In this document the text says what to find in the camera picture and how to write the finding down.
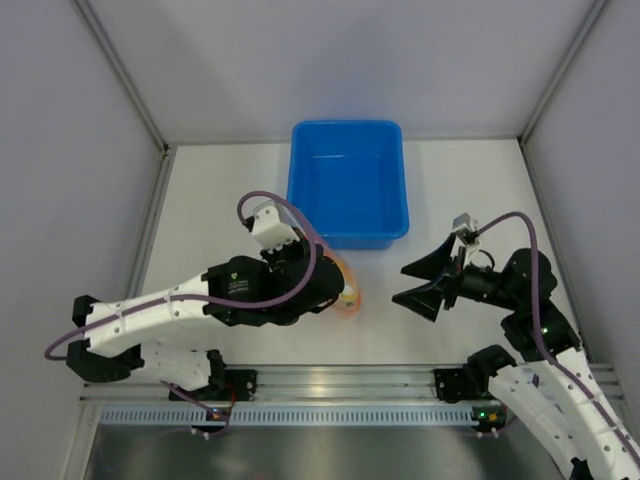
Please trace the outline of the clear zip top bag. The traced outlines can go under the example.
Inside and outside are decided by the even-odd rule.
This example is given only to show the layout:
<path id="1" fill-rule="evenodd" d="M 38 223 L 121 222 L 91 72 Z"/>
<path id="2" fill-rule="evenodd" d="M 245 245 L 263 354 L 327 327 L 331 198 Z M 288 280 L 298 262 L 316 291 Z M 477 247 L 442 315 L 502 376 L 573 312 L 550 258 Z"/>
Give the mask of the clear zip top bag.
<path id="1" fill-rule="evenodd" d="M 280 254 L 286 247 L 300 246 L 303 240 L 308 239 L 308 234 L 305 232 L 303 225 L 300 222 L 300 219 L 303 218 L 307 223 L 309 223 L 305 215 L 293 205 L 290 205 L 288 203 L 283 205 L 280 202 L 275 202 L 281 205 L 287 211 L 289 218 L 288 222 L 296 231 L 299 240 L 291 245 L 285 246 L 282 250 L 273 252 L 266 251 L 269 254 Z M 324 255 L 331 258 L 337 264 L 345 280 L 345 287 L 339 295 L 337 303 L 333 306 L 333 308 L 347 318 L 354 317 L 358 313 L 361 305 L 361 293 L 354 271 L 349 266 L 349 264 L 329 246 L 329 244 L 322 238 L 322 236 L 315 230 L 312 225 L 310 225 L 310 232 L 314 242 L 323 247 Z"/>

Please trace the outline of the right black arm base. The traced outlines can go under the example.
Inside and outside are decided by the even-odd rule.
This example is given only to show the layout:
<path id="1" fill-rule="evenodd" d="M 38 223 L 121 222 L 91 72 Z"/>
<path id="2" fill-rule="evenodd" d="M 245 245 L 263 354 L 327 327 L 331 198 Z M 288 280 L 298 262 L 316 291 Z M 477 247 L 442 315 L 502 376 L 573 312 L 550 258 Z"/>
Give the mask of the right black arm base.
<path id="1" fill-rule="evenodd" d="M 446 403 L 486 399 L 475 378 L 464 368 L 439 368 L 433 371 L 436 396 Z"/>

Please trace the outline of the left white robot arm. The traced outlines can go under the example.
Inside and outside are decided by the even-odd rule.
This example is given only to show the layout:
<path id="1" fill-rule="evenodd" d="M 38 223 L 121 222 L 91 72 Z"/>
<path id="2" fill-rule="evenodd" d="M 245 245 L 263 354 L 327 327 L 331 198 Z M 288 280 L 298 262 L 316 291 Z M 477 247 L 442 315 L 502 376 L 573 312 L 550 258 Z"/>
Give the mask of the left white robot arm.
<path id="1" fill-rule="evenodd" d="M 92 383 L 132 374 L 166 382 L 204 399 L 219 397 L 228 381 L 217 350 L 177 350 L 166 340 L 218 325 L 289 326 L 352 293 L 336 259 L 320 244 L 293 242 L 260 258 L 236 256 L 169 290 L 123 302 L 85 295 L 73 320 L 83 337 L 67 346 L 66 365 Z"/>

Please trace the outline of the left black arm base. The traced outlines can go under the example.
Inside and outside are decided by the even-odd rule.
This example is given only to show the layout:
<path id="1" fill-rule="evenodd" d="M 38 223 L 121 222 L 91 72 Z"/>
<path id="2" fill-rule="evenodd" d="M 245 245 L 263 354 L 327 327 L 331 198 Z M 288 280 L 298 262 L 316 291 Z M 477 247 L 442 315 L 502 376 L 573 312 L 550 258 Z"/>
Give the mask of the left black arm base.
<path id="1" fill-rule="evenodd" d="M 200 402 L 251 401 L 257 389 L 258 372 L 253 369 L 225 369 L 214 374 L 206 386 L 194 391 L 180 389 Z"/>

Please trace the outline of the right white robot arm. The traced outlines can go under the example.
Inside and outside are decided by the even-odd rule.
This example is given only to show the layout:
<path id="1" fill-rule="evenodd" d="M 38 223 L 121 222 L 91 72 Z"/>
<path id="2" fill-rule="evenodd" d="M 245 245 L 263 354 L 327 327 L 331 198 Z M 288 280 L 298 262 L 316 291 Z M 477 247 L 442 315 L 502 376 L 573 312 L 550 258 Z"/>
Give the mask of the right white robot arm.
<path id="1" fill-rule="evenodd" d="M 450 234 L 432 253 L 402 267 L 423 285 L 393 303 L 435 321 L 464 298 L 508 311 L 500 323 L 509 349 L 494 344 L 459 368 L 438 397 L 500 401 L 546 449 L 567 479 L 636 479 L 639 445 L 591 371 L 581 341 L 551 300 L 557 285 L 538 246 L 516 250 L 500 271 L 466 261 L 475 235 Z"/>

